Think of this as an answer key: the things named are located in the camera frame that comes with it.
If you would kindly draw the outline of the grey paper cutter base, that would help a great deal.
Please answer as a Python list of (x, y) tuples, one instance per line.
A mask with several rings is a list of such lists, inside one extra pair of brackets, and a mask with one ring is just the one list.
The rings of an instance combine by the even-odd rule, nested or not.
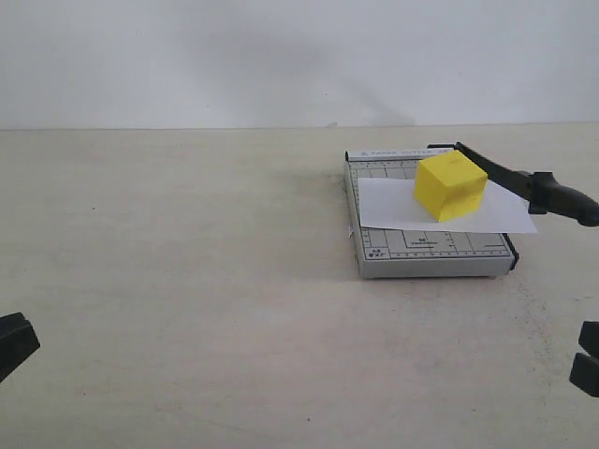
[(364, 279), (496, 277), (513, 270), (519, 253), (506, 234), (386, 230), (359, 223), (360, 178), (411, 180), (417, 162), (453, 149), (430, 144), (416, 150), (360, 150), (345, 154), (349, 237)]

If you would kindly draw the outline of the yellow foam cube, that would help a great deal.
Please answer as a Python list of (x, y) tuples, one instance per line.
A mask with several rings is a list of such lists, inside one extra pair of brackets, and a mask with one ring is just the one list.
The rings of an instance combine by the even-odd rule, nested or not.
[(418, 162), (415, 200), (438, 223), (460, 218), (480, 207), (488, 174), (462, 152), (452, 150)]

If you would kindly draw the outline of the white paper sheet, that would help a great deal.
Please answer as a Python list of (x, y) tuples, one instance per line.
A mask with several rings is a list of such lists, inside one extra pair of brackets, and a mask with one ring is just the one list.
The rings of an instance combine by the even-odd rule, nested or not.
[(363, 227), (393, 230), (535, 234), (525, 202), (489, 182), (475, 212), (437, 222), (414, 199), (415, 182), (387, 178), (358, 179), (358, 214)]

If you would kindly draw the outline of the black cutter blade arm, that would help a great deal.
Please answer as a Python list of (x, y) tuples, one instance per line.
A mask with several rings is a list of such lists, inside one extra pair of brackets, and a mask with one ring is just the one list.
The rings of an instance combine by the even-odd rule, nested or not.
[(429, 144), (427, 149), (451, 149), (461, 152), (482, 168), (491, 181), (525, 199), (530, 214), (556, 214), (576, 220), (586, 227), (598, 226), (598, 202), (580, 191), (557, 182), (552, 172), (516, 171), (492, 162), (461, 142)]

